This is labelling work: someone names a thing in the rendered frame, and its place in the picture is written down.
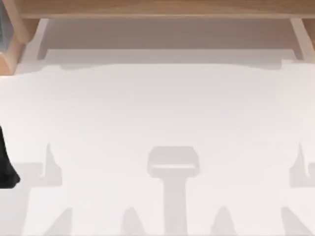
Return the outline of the wooden cupboard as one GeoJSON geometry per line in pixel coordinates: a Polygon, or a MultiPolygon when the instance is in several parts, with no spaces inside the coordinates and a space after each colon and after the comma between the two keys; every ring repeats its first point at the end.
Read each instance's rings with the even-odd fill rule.
{"type": "Polygon", "coordinates": [[[157,21],[189,19],[299,19],[315,51],[315,0],[0,0],[18,41],[29,44],[39,22],[64,22],[67,26],[83,24],[83,36],[74,31],[66,46],[88,49],[101,46],[98,32],[88,30],[95,21],[141,21],[157,33],[157,21]]]}

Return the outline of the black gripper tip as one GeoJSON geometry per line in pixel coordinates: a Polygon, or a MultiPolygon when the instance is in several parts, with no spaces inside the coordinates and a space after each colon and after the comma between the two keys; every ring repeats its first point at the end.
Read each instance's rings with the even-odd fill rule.
{"type": "Polygon", "coordinates": [[[0,189],[12,189],[20,182],[20,176],[11,164],[0,126],[0,189]]]}

